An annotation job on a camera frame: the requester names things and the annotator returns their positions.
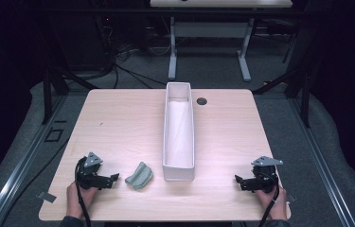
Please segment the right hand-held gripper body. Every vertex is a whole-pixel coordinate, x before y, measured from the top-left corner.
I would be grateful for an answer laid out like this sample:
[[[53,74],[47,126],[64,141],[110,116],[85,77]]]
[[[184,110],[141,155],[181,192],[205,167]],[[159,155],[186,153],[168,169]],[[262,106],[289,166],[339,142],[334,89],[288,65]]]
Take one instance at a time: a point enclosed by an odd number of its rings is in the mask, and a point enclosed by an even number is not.
[[[252,189],[251,191],[261,190],[264,193],[270,193],[278,183],[276,167],[282,164],[281,160],[260,156],[252,162],[254,177],[243,179],[244,181],[241,184],[248,185]]]

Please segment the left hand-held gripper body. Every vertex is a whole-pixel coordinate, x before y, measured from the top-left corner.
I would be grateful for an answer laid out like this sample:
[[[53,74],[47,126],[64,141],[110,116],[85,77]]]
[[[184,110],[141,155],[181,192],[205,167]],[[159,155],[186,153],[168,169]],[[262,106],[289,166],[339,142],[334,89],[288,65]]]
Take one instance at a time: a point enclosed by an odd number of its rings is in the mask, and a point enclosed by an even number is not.
[[[111,182],[110,177],[98,175],[102,162],[103,160],[94,152],[90,152],[87,156],[79,159],[75,169],[76,184],[83,189],[90,189],[91,187],[102,189],[103,185]]]

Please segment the green cloth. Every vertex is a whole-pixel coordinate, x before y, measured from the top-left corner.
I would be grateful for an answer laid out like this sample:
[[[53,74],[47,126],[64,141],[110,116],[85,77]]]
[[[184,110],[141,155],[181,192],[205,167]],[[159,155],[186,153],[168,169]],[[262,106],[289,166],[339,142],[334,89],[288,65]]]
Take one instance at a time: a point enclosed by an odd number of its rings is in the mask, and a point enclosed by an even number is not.
[[[144,188],[153,177],[153,172],[144,162],[140,162],[133,175],[125,179],[125,183],[134,190]]]

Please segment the long white box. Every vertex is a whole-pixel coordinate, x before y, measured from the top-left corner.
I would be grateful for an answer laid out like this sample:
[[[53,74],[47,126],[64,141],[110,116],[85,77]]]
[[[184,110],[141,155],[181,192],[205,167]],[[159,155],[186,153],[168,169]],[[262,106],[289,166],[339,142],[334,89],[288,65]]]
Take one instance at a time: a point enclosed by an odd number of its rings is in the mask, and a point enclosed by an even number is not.
[[[194,115],[189,82],[167,84],[162,165],[166,181],[195,179]]]

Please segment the person's right hand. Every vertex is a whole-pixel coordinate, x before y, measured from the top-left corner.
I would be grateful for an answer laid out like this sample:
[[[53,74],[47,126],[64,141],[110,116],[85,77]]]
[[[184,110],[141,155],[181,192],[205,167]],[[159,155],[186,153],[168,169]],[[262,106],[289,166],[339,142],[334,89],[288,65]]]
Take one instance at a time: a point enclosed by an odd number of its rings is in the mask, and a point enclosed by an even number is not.
[[[272,205],[268,218],[269,219],[288,219],[287,215],[287,193],[281,186],[275,187],[271,193],[264,193],[261,190],[255,191],[264,209]]]

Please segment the grey tape piece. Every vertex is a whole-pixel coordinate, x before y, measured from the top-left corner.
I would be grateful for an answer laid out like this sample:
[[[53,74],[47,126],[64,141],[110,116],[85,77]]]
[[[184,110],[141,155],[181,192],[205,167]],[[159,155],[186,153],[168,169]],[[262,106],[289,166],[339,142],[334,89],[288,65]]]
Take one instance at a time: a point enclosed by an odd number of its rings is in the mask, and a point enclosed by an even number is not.
[[[38,193],[37,197],[43,201],[48,201],[50,203],[53,203],[57,197],[56,196],[53,196],[47,192],[44,192],[44,191],[41,191]]]

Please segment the black metal stand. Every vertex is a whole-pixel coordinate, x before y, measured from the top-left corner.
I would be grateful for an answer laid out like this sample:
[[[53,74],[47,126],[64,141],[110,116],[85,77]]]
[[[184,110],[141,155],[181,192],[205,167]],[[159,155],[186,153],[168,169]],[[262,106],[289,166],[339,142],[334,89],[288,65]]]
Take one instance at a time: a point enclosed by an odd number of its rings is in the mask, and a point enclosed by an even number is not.
[[[93,90],[97,89],[97,86],[87,82],[86,80],[78,77],[70,71],[67,71],[60,67],[50,67],[44,74],[44,119],[43,125],[48,122],[52,116],[52,91],[54,88],[56,93],[60,96],[67,96],[70,89],[65,82],[66,79],[71,79],[82,87]]]
[[[262,95],[278,84],[288,82],[284,91],[286,98],[297,98],[301,94],[300,119],[308,128],[309,123],[309,105],[311,95],[311,64],[312,60],[302,60],[302,62],[292,70],[284,73],[277,79],[267,82],[265,85],[253,91],[254,95]]]

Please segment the white desk with metal legs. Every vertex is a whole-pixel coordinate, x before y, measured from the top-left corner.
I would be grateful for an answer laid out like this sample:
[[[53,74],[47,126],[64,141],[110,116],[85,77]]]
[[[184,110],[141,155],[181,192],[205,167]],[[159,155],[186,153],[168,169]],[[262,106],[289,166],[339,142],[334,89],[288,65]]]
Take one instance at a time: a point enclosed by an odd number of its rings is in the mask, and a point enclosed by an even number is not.
[[[150,0],[153,8],[159,9],[289,9],[292,0]],[[169,39],[169,79],[176,78],[177,49],[176,39],[184,38],[242,38],[242,47],[237,52],[240,71],[244,81],[251,76],[247,66],[246,53],[254,29],[254,17],[245,22],[182,22],[170,17]]]

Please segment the metal floor rail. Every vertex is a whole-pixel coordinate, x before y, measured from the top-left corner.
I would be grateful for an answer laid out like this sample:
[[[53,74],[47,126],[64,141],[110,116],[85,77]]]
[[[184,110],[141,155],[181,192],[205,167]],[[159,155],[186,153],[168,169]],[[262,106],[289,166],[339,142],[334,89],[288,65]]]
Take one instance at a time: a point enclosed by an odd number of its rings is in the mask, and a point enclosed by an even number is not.
[[[32,98],[27,116],[0,165],[0,224],[29,172],[44,136],[49,132],[52,117],[61,110],[66,99],[67,96],[55,97],[52,115],[43,124],[44,100]]]
[[[319,145],[311,131],[303,122],[300,114],[300,106],[296,99],[289,98],[288,103],[295,115],[295,118],[301,128],[301,131],[306,137],[307,143],[311,149],[311,158],[315,164],[316,170],[323,182],[324,187],[327,190],[328,197],[336,211],[339,220],[343,227],[355,227],[355,219],[352,216],[350,210],[348,209],[347,203],[343,197],[343,194],[336,183],[330,168],[322,154]]]

